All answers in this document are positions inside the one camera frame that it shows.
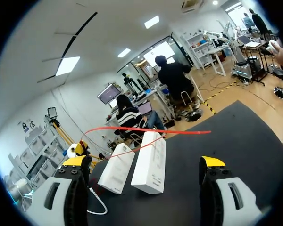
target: red cable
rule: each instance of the red cable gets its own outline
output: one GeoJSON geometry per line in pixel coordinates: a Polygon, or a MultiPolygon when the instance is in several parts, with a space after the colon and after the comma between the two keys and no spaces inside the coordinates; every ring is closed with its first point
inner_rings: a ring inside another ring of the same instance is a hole
{"type": "Polygon", "coordinates": [[[162,130],[162,129],[141,129],[141,128],[131,128],[131,127],[116,127],[116,126],[107,126],[107,127],[98,127],[95,129],[87,130],[84,134],[86,135],[89,132],[96,130],[105,130],[105,129],[123,129],[123,130],[134,130],[134,131],[150,131],[150,132],[159,132],[159,133],[176,133],[176,134],[207,134],[211,133],[211,130],[207,131],[181,131],[181,130],[162,130]]]}
{"type": "MultiPolygon", "coordinates": [[[[141,129],[141,128],[131,128],[131,127],[116,127],[116,126],[108,126],[108,127],[98,127],[98,128],[95,128],[95,129],[90,129],[88,131],[86,131],[84,135],[86,135],[87,133],[89,132],[92,132],[92,131],[96,131],[96,130],[104,130],[104,129],[124,129],[124,130],[134,130],[134,131],[149,131],[149,132],[160,132],[160,133],[176,133],[176,134],[207,134],[207,133],[211,133],[212,131],[211,130],[206,130],[206,131],[181,131],[181,130],[162,130],[162,129],[141,129]]],[[[130,152],[137,152],[138,150],[140,150],[141,148],[143,147],[147,147],[151,144],[153,144],[155,141],[161,139],[162,137],[159,137],[158,139],[156,140],[153,140],[152,142],[148,143],[147,145],[145,146],[142,146],[142,147],[138,147],[138,148],[135,148],[129,152],[125,152],[125,153],[121,153],[121,154],[117,154],[117,155],[113,155],[110,158],[113,158],[113,157],[116,157],[116,156],[120,156],[120,155],[123,155],[123,154],[128,154],[130,152]]]]}

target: laptop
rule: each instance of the laptop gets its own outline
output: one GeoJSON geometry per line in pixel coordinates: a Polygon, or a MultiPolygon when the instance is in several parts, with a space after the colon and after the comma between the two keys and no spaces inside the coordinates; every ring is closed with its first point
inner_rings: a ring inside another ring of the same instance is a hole
{"type": "Polygon", "coordinates": [[[111,102],[109,102],[109,106],[113,109],[117,107],[117,100],[113,99],[111,102]]]}
{"type": "Polygon", "coordinates": [[[246,37],[245,35],[242,35],[240,37],[238,37],[238,39],[247,47],[252,47],[252,48],[255,48],[257,47],[258,45],[260,45],[259,42],[254,42],[254,41],[251,41],[248,37],[246,37]]]}
{"type": "Polygon", "coordinates": [[[142,116],[145,116],[152,112],[152,107],[150,101],[138,106],[138,111],[141,113],[142,116]]]}

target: woman with striped shirt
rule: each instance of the woman with striped shirt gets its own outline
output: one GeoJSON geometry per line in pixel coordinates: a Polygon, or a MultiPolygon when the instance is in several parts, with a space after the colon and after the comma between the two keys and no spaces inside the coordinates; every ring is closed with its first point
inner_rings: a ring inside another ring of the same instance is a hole
{"type": "MultiPolygon", "coordinates": [[[[130,102],[130,99],[121,94],[117,97],[117,121],[121,127],[130,127],[130,128],[143,128],[143,129],[152,129],[156,127],[157,129],[165,130],[164,124],[159,118],[157,112],[152,111],[149,117],[142,117],[141,113],[137,108],[133,107],[130,102]]],[[[119,133],[125,138],[131,138],[131,135],[136,134],[137,137],[134,139],[138,140],[138,136],[142,137],[143,131],[134,131],[134,130],[120,130],[119,133]]]]}

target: floor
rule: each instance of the floor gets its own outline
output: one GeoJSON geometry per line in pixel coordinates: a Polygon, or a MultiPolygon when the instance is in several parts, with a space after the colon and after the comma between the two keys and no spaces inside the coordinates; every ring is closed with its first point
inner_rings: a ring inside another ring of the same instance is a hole
{"type": "MultiPolygon", "coordinates": [[[[271,57],[268,57],[267,64],[271,63],[272,59],[271,57]]],[[[194,78],[200,89],[202,97],[206,100],[237,80],[236,78],[231,77],[232,65],[233,61],[231,57],[227,57],[223,62],[223,67],[226,72],[225,77],[215,74],[212,66],[207,68],[205,71],[202,69],[197,70],[194,67],[189,73],[189,76],[194,78]]],[[[283,87],[283,81],[271,74],[268,74],[262,82],[265,83],[265,86],[257,82],[244,86],[243,83],[238,82],[208,100],[207,103],[216,113],[218,113],[236,100],[241,101],[255,112],[272,129],[282,142],[283,100],[279,99],[273,93],[273,88],[275,86],[283,87]]],[[[176,121],[175,126],[169,128],[169,130],[187,130],[213,116],[213,113],[206,105],[202,104],[200,109],[203,110],[203,116],[198,121],[186,122],[184,118],[182,118],[181,121],[176,121]]]]}

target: hand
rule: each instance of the hand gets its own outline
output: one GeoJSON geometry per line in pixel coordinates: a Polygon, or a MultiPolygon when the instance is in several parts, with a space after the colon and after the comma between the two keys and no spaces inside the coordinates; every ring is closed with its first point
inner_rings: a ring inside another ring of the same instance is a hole
{"type": "Polygon", "coordinates": [[[281,48],[278,45],[273,44],[272,42],[271,42],[271,45],[278,51],[278,53],[275,53],[272,50],[272,53],[273,53],[276,61],[283,67],[283,48],[281,48]]]}

